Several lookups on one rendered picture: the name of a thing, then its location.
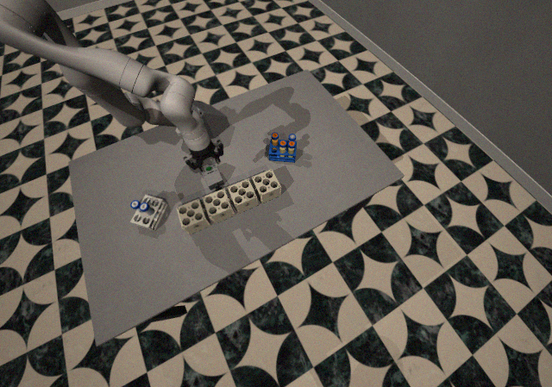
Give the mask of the blue sample tube rack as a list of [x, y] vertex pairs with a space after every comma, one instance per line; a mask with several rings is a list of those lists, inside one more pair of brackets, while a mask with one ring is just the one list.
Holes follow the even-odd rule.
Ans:
[[[293, 162], [295, 163], [295, 159], [296, 159], [296, 150], [297, 150], [297, 142], [295, 141], [296, 143], [296, 146], [295, 146], [295, 149], [294, 149], [294, 153], [293, 154], [289, 154], [288, 153], [288, 140], [286, 140], [286, 151], [285, 153], [281, 153], [279, 151], [279, 142], [281, 140], [278, 140], [278, 145], [277, 146], [274, 146], [272, 144], [272, 139], [270, 141], [270, 147], [269, 147], [269, 160], [272, 160], [272, 161], [283, 161], [283, 162]], [[273, 149], [273, 148], [277, 148], [277, 149]], [[285, 157], [280, 157], [280, 155], [285, 155]], [[293, 158], [288, 158], [288, 156], [293, 156]]]

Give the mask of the conical centrifuge tube with yellow liquid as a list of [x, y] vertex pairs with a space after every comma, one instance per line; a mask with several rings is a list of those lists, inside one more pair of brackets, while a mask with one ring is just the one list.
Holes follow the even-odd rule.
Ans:
[[[281, 140], [279, 142], [279, 151], [281, 153], [285, 153], [285, 150], [286, 150], [286, 141], [285, 140]], [[280, 155], [280, 157], [285, 157], [285, 155]]]
[[[295, 141], [291, 140], [288, 142], [288, 153], [289, 154], [293, 154], [294, 153], [294, 148], [296, 146], [296, 143]], [[288, 156], [288, 158], [293, 158], [293, 156]]]

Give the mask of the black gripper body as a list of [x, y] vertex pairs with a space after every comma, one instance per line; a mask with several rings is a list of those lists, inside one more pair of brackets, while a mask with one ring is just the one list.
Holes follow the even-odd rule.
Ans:
[[208, 153], [209, 152], [212, 152], [212, 153], [214, 152], [216, 146], [213, 145], [213, 144], [214, 143], [212, 143], [212, 141], [210, 140], [210, 144], [205, 149], [203, 149], [201, 151], [192, 151], [191, 149], [189, 149], [190, 152], [191, 152], [191, 155], [192, 155], [191, 157], [193, 159], [198, 159], [198, 160], [199, 160], [200, 156], [204, 156], [204, 160], [211, 157], [211, 156], [208, 155]]

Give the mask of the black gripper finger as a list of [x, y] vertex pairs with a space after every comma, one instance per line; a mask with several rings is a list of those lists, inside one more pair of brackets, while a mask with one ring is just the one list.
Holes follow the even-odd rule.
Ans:
[[[203, 168], [203, 166], [202, 166], [202, 164], [204, 163], [204, 156], [200, 156], [200, 157], [199, 157], [199, 160], [196, 159], [196, 163], [193, 163], [193, 162], [192, 162], [192, 157], [191, 157], [191, 156], [192, 156], [192, 155], [190, 155], [189, 157], [184, 157], [185, 163], [186, 163], [189, 167], [191, 167], [193, 170], [196, 170], [197, 168], [199, 168], [201, 172], [205, 172], [205, 170], [204, 170], [204, 168]], [[193, 163], [193, 164], [192, 164], [192, 163]]]
[[[217, 143], [214, 143], [213, 145], [215, 145], [217, 147], [217, 152], [209, 152], [208, 155], [211, 156], [212, 158], [215, 158], [216, 162], [218, 165], [220, 165], [220, 159], [219, 157], [220, 156], [223, 156], [223, 144], [220, 140], [217, 141]], [[218, 150], [219, 148], [219, 150]], [[220, 151], [220, 152], [219, 152]]]

